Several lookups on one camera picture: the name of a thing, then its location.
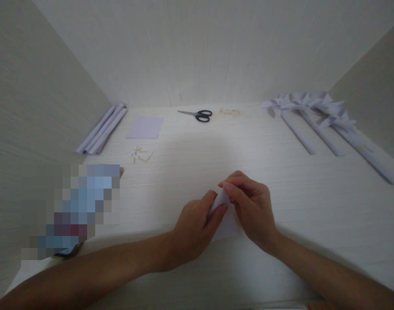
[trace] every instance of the hand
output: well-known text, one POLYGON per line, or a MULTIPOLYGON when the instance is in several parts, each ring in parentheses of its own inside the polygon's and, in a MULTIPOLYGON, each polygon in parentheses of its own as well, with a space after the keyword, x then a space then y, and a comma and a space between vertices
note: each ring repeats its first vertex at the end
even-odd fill
POLYGON ((241 171, 232 173, 219 186, 230 197, 249 239, 271 254, 281 234, 275 225, 267 186, 249 179, 241 171))
POLYGON ((221 205, 207 221, 207 214, 216 196, 216 192, 210 190, 201 200, 192 200, 184 206, 177 225, 169 233, 172 249, 169 268, 195 260, 210 244, 227 211, 227 206, 221 205))

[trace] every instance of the white tabletop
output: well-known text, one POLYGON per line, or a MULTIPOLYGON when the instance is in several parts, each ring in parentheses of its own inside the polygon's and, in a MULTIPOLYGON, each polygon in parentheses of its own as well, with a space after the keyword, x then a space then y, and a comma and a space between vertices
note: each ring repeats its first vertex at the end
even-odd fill
MULTIPOLYGON (((271 191, 278 226, 304 245, 359 269, 394 290, 394 186, 337 133, 335 157, 306 122, 291 117, 316 147, 309 155, 281 118, 258 103, 132 108, 99 156, 86 164, 120 164, 120 225, 85 242, 81 254, 171 230, 184 204, 241 170, 271 191), (176 112, 213 111, 209 123, 176 112), (125 139, 136 116, 164 117, 158 139, 125 139), (153 152, 133 164, 135 147, 153 152)), ((394 160, 373 146, 394 169, 394 160)), ((93 308, 242 309, 315 298, 285 265, 246 236, 212 243, 195 261, 150 274, 93 308)))

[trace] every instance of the scissors blade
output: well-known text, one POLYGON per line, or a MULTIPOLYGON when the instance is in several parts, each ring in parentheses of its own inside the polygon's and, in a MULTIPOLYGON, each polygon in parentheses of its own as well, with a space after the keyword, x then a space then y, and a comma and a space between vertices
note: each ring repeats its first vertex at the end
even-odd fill
POLYGON ((186 112, 186 111, 177 111, 177 112, 185 113, 185 114, 189 114, 189 115, 193 115, 193 116, 197 115, 197 113, 193 113, 193 112, 186 112))

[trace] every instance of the purple paper sheet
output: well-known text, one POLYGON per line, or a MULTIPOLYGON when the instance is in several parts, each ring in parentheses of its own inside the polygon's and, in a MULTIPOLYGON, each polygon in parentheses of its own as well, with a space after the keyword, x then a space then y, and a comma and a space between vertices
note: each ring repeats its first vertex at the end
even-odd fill
POLYGON ((128 132, 127 139, 157 139, 164 118, 137 117, 128 132))

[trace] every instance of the white paper roll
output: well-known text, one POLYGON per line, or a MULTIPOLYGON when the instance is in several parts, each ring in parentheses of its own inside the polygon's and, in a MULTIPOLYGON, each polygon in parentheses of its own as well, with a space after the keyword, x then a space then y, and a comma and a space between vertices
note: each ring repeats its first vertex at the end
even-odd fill
POLYGON ((308 113, 301 109, 298 109, 298 111, 303 117, 303 119, 309 124, 309 126, 312 127, 312 129, 318 134, 318 136, 321 137, 323 142, 325 142, 325 144, 331 149, 335 156, 345 156, 345 153, 338 149, 335 144, 333 144, 332 141, 329 140, 329 138, 325 135, 322 129, 319 128, 319 126, 314 121, 312 121, 308 113))
POLYGON ((281 117, 283 118, 283 120, 285 121, 286 125, 293 131, 293 133, 295 134, 295 136, 299 139, 299 141, 303 144, 303 146, 306 148, 306 150, 309 152, 309 154, 311 155, 315 155, 316 151, 315 149, 306 141, 305 137, 303 136, 303 134, 298 131, 297 129, 295 129, 295 127, 293 126, 290 118, 287 117, 287 112, 288 111, 282 111, 281 113, 281 117))
POLYGON ((89 153, 91 148, 95 145, 95 143, 99 140, 99 138, 102 136, 102 134, 105 132, 105 130, 108 128, 108 126, 114 121, 114 119, 118 116, 119 112, 122 110, 124 107, 124 104, 121 103, 119 106, 115 109, 114 113, 108 118, 108 120, 105 122, 105 124, 102 126, 102 128, 98 131, 98 133, 93 137, 93 139, 89 142, 88 146, 85 148, 84 153, 89 153))
POLYGON ((341 135, 353 148, 362 155, 390 184, 394 185, 394 171, 390 171, 371 153, 368 148, 364 147, 360 141, 355 138, 355 134, 345 131, 342 127, 332 124, 332 127, 341 135))
POLYGON ((124 114, 126 112, 127 112, 127 109, 125 109, 125 108, 123 108, 119 112, 119 114, 115 117, 115 119, 112 121, 112 123, 109 124, 109 126, 103 132, 102 136, 97 140, 97 142, 89 150, 89 154, 96 154, 99 150, 102 149, 103 144, 105 143, 105 141, 108 138, 109 134, 115 129, 115 127, 118 125, 119 121, 121 120, 121 118, 124 116, 124 114))
POLYGON ((89 135, 85 138, 85 140, 81 143, 81 145, 76 149, 78 154, 82 154, 88 144, 92 141, 94 136, 98 133, 101 129, 102 125, 108 120, 111 114, 115 111, 115 106, 109 108, 109 110, 105 113, 99 123, 95 126, 95 128, 89 133, 89 135))

